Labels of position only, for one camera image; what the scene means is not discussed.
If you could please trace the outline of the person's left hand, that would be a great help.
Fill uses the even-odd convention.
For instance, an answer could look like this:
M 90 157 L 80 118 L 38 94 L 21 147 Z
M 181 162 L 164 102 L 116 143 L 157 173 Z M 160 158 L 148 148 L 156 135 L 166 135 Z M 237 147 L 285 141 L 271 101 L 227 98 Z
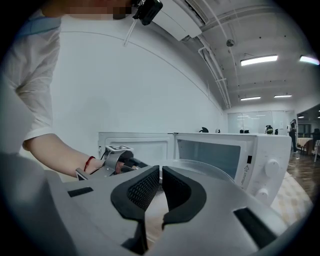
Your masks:
M 126 160 L 126 161 L 118 161 L 116 163 L 115 174 L 122 174 L 131 172 L 137 169 L 137 164 L 134 161 Z

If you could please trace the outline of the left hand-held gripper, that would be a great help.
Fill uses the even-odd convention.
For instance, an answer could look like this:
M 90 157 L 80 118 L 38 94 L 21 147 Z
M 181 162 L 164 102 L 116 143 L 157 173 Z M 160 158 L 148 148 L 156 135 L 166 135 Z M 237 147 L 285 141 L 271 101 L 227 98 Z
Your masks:
M 76 177 L 79 181 L 108 178 L 116 175 L 116 164 L 118 161 L 131 160 L 137 165 L 136 170 L 148 167 L 149 165 L 134 157 L 134 149 L 126 145 L 107 145 L 102 155 L 104 160 L 102 167 L 91 173 L 86 173 L 84 170 L 77 168 Z

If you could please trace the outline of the row of ceiling lights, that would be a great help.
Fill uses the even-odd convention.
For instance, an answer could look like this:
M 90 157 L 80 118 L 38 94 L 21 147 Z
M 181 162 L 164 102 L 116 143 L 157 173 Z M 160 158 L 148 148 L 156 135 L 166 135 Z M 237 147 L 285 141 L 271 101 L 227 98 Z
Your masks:
M 236 103 L 269 102 L 320 93 L 320 59 L 306 54 L 273 54 L 240 61 Z

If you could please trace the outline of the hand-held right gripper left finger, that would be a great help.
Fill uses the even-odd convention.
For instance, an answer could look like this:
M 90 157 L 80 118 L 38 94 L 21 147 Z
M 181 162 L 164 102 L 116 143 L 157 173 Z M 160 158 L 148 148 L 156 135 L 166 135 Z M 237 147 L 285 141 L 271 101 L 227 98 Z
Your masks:
M 89 231 L 93 227 L 130 252 L 143 255 L 148 250 L 145 213 L 159 187 L 159 166 L 72 182 L 62 182 L 51 171 L 47 179 L 63 221 L 76 221 L 76 234 L 95 242 Z

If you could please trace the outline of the white air conditioner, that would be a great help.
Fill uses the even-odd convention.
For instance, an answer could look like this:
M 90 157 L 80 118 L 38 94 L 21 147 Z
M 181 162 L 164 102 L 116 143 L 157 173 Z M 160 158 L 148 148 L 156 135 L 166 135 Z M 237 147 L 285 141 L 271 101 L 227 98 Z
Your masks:
M 176 40 L 195 38 L 202 34 L 201 27 L 209 22 L 197 0 L 160 0 L 162 9 L 153 22 Z

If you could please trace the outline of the person's white shirt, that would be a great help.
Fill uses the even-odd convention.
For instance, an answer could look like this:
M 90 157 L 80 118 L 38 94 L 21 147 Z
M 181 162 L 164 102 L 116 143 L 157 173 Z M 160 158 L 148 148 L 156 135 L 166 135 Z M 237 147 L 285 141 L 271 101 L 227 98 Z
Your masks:
M 60 51 L 61 18 L 32 14 L 0 64 L 0 153 L 52 131 L 50 85 Z

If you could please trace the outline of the person's left forearm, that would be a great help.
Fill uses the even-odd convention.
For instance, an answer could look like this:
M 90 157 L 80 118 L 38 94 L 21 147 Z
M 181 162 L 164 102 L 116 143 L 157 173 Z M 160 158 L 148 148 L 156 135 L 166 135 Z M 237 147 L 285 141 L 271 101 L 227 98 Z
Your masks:
M 74 178 L 76 169 L 80 168 L 90 174 L 104 163 L 103 160 L 71 148 L 52 133 L 28 139 L 24 141 L 23 147 L 46 167 Z

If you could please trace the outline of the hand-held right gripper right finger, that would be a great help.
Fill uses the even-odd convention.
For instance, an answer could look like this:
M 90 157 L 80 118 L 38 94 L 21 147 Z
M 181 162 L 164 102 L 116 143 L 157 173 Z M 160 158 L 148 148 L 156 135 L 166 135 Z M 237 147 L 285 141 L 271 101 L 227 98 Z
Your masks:
M 149 256 L 271 255 L 282 218 L 220 169 L 162 168 L 168 212 Z

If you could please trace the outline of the white microwave oven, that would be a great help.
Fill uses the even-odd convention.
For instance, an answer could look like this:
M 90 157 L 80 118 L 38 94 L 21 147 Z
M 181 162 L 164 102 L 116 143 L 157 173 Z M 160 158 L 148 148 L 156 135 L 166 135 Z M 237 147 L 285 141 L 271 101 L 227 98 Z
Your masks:
M 268 202 L 264 204 L 272 204 L 280 190 L 290 159 L 291 139 L 288 136 L 260 133 L 173 134 L 179 153 L 174 160 L 192 160 L 217 167 L 254 197 L 259 189 L 266 188 Z M 275 159 L 279 163 L 279 171 L 272 178 L 264 170 L 269 159 Z

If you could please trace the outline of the yellow-cloth table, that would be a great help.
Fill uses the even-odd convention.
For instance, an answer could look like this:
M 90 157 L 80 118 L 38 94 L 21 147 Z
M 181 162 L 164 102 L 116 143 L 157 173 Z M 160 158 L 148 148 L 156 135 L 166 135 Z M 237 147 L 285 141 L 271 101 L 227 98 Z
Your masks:
M 298 137 L 297 149 L 301 155 L 311 155 L 313 151 L 313 139 L 309 137 Z

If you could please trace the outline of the white microwave knob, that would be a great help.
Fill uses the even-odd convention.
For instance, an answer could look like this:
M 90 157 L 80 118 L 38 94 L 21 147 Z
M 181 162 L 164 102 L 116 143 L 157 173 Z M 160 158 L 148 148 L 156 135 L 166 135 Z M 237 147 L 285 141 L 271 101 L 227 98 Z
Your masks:
M 264 171 L 267 177 L 273 178 L 279 172 L 280 165 L 276 159 L 269 159 L 264 165 Z
M 267 203 L 268 203 L 268 198 L 269 198 L 269 192 L 268 192 L 268 190 L 267 190 L 266 188 L 264 188 L 264 187 L 263 187 L 263 188 L 260 188 L 260 189 L 256 192 L 255 197 L 256 197 L 259 201 L 267 204 Z

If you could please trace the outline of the white ceiling pipes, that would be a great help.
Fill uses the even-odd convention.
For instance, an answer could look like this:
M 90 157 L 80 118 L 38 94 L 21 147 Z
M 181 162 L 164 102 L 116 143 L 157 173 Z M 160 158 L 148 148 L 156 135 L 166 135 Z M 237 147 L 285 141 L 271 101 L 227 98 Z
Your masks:
M 211 74 L 215 79 L 215 83 L 218 86 L 224 104 L 227 109 L 230 109 L 232 107 L 232 104 L 228 92 L 227 79 L 223 75 L 222 69 L 218 64 L 215 53 L 203 35 L 198 35 L 197 39 L 202 44 L 202 48 L 199 49 L 198 52 L 199 54 L 202 53 L 202 58 L 206 62 Z

